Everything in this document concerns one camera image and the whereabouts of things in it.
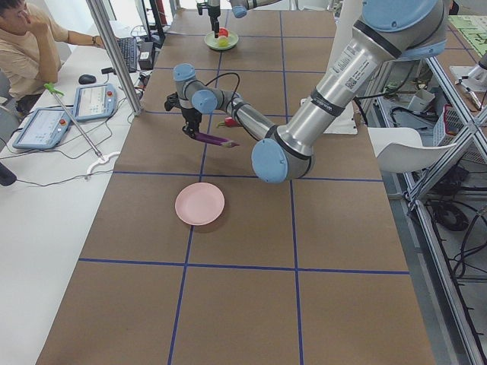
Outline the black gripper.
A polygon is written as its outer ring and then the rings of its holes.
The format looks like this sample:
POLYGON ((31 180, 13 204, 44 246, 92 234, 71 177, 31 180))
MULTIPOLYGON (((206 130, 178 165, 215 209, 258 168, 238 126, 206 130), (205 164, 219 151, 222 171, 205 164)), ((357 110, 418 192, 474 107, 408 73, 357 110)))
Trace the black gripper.
POLYGON ((212 26, 212 34, 214 37, 219 37, 220 34, 220 24, 218 17, 221 15, 221 4, 220 0, 208 0, 208 15, 210 16, 211 26, 212 26))
POLYGON ((182 115, 187 124, 182 128, 184 134, 190 138, 194 138, 194 135, 199 135, 199 125, 202 121, 202 114, 195 108, 182 108, 182 115))

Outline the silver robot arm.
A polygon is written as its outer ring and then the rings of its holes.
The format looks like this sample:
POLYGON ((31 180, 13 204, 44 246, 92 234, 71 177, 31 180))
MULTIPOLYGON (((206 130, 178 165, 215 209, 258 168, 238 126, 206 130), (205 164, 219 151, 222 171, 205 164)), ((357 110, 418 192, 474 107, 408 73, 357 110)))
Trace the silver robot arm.
POLYGON ((254 173, 267 183, 305 176, 314 165, 314 143, 356 97, 385 62, 436 56, 446 44, 448 1, 363 1, 348 26, 348 43, 329 62, 325 75, 291 120, 275 125, 235 91, 204 85, 191 64, 173 69, 176 91, 166 110, 180 109, 189 137, 217 144, 199 132, 202 115, 227 113, 257 143, 251 160, 254 173))
MULTIPOLYGON (((231 10, 236 18, 244 17, 249 10, 271 5, 278 2, 278 0, 231 0, 231 10)), ((198 2, 197 11, 199 15, 203 15, 204 11, 207 11, 211 29, 214 38, 217 38, 220 33, 219 17, 221 16, 221 1, 220 0, 208 0, 198 2)))

